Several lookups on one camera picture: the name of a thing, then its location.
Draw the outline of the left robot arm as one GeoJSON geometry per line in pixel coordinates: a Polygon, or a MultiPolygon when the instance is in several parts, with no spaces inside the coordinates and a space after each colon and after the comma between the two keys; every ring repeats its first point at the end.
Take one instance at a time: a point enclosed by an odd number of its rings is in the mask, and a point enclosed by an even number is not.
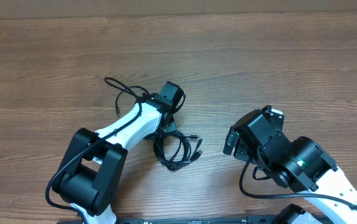
{"type": "Polygon", "coordinates": [[[106,128],[80,128],[45,190],[49,205],[76,212],[81,223],[117,221],[110,202],[128,151],[173,123],[173,114],[185,99],[182,88],[172,82],[166,82],[158,93],[141,96],[121,82],[114,87],[135,97],[132,110],[106,128]]]}

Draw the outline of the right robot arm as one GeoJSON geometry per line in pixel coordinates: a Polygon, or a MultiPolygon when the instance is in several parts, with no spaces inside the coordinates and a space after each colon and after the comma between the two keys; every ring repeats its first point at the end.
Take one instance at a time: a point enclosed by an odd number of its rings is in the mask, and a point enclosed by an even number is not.
{"type": "Polygon", "coordinates": [[[257,199],[304,198],[333,223],[357,223],[357,190],[343,170],[317,142],[300,136],[290,141],[283,133],[285,115],[267,105],[233,124],[223,153],[245,162],[240,174],[242,194],[257,199]],[[244,188],[250,164],[261,180],[273,180],[289,194],[253,194],[244,188]]]}

